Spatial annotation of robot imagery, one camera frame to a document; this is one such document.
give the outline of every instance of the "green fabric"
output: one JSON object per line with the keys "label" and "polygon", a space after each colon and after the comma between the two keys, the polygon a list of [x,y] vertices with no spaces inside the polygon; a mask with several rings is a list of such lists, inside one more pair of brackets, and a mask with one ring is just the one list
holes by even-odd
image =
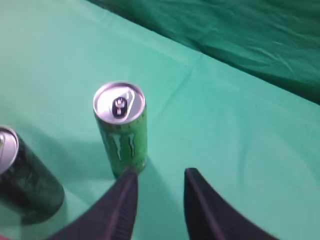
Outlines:
{"label": "green fabric", "polygon": [[145,93],[148,156],[133,240],[186,240],[184,169],[284,240],[318,239],[320,107],[84,0],[0,1],[0,122],[62,182],[66,204],[0,233],[40,240],[114,182],[93,114],[103,84]]}
{"label": "green fabric", "polygon": [[317,0],[90,0],[320,104]]}

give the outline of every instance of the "monster energy can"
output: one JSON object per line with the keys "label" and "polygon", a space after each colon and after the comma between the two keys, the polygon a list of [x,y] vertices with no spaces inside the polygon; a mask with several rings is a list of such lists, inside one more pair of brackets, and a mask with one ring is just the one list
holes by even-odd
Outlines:
{"label": "monster energy can", "polygon": [[65,192],[11,128],[0,126],[0,201],[24,224],[40,223],[61,207]]}
{"label": "monster energy can", "polygon": [[94,96],[93,109],[114,176],[127,167],[139,174],[145,168],[148,148],[142,90],[128,82],[105,84]]}

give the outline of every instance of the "dark green backdrop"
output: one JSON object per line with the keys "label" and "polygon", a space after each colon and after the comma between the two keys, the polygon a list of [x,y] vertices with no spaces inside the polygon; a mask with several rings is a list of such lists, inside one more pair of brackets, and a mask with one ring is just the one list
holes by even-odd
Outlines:
{"label": "dark green backdrop", "polygon": [[320,103],[320,2],[317,0],[91,1]]}

